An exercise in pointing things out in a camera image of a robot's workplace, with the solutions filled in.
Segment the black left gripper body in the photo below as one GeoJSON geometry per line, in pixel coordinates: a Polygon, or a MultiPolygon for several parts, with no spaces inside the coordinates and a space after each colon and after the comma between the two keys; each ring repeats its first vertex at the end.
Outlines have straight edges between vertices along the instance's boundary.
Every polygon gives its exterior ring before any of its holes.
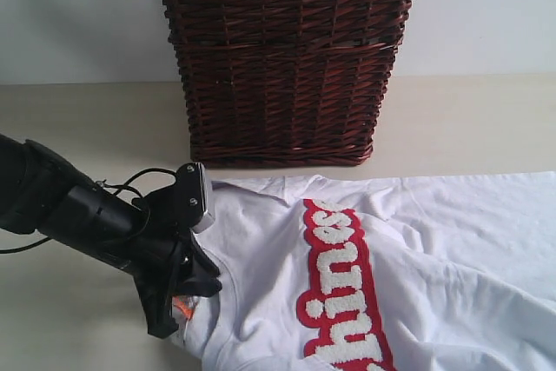
{"type": "Polygon", "coordinates": [[[186,257],[184,240],[178,235],[175,188],[166,186],[143,198],[135,197],[132,203],[145,214],[145,228],[132,241],[139,268],[134,284],[148,334],[166,339],[178,329],[172,299],[186,257]]]}

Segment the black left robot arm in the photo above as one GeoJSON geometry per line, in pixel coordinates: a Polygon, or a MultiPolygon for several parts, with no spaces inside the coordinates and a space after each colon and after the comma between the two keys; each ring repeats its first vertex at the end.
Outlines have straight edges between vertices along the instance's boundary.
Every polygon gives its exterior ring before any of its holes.
{"type": "Polygon", "coordinates": [[[169,186],[142,195],[129,182],[95,182],[42,144],[1,138],[1,227],[39,232],[131,275],[150,335],[178,325],[177,296],[212,297],[219,268],[195,235],[215,222],[212,184],[198,162],[171,172],[169,186]]]}

